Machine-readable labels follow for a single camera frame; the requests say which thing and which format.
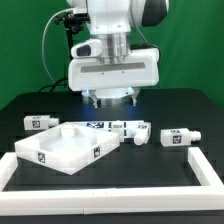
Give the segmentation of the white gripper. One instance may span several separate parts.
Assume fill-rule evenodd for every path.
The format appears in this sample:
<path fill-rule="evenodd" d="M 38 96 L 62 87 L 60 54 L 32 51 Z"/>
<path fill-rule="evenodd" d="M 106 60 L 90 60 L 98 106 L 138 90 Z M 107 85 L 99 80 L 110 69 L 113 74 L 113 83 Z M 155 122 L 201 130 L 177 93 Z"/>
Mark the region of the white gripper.
<path fill-rule="evenodd" d="M 159 81 L 157 48 L 133 50 L 119 64 L 101 64 L 97 58 L 73 59 L 69 64 L 68 83 L 73 91 L 89 90 L 95 108 L 95 90 L 133 87 L 132 105 L 136 106 L 142 86 L 154 86 Z"/>

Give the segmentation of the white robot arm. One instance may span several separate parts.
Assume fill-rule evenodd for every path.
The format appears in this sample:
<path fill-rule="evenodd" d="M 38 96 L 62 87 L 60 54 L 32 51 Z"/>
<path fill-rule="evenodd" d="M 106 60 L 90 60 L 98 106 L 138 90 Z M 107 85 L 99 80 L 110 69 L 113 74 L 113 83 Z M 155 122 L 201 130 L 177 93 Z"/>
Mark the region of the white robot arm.
<path fill-rule="evenodd" d="M 169 0 L 67 0 L 88 24 L 91 38 L 71 48 L 68 83 L 94 105 L 137 101 L 140 88 L 159 81 L 156 47 L 133 49 L 132 27 L 158 25 Z"/>

